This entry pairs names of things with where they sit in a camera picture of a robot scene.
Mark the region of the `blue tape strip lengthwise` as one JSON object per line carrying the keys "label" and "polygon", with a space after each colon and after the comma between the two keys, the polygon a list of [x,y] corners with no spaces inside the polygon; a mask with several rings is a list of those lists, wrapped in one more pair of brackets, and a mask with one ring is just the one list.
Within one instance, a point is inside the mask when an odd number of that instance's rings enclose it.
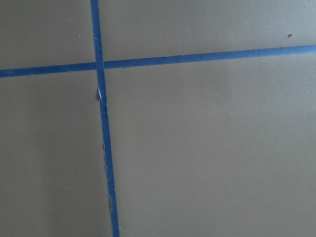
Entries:
{"label": "blue tape strip lengthwise", "polygon": [[107,95],[106,95],[106,80],[105,80],[105,69],[103,60],[103,48],[101,39],[101,27],[100,27],[100,16],[99,16],[99,5],[97,0],[92,0],[91,5],[91,16],[92,16],[92,27],[93,27],[93,38],[94,38],[94,51],[96,61],[96,73],[98,80],[98,93],[101,113],[101,127],[102,127],[102,138],[104,146],[104,163],[107,178],[108,197],[110,202],[110,220],[112,227],[112,236],[119,237],[119,219],[117,211],[117,200],[115,190],[115,179],[113,169],[113,158],[111,150],[111,138],[109,128],[109,117],[107,108]]}

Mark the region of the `blue tape strip crosswise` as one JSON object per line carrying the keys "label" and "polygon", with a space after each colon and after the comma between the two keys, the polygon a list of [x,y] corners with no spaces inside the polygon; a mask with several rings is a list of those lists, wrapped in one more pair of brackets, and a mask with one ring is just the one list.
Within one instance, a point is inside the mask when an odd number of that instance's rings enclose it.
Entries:
{"label": "blue tape strip crosswise", "polygon": [[230,59],[241,59],[241,58],[308,54],[308,53],[315,53],[315,52],[316,52],[315,45],[248,49],[248,50],[236,50],[236,51],[174,55],[174,56],[164,56],[164,57],[112,60],[112,61],[104,61],[103,63],[88,62],[88,63],[51,65],[51,66],[30,67],[30,68],[4,69],[0,71],[0,77],[8,78],[8,77],[18,77],[18,76],[45,75],[45,74],[80,72],[80,71],[95,71],[98,66],[100,66],[102,69],[117,69],[117,68],[181,64],[181,63],[204,62],[204,61],[230,60]]}

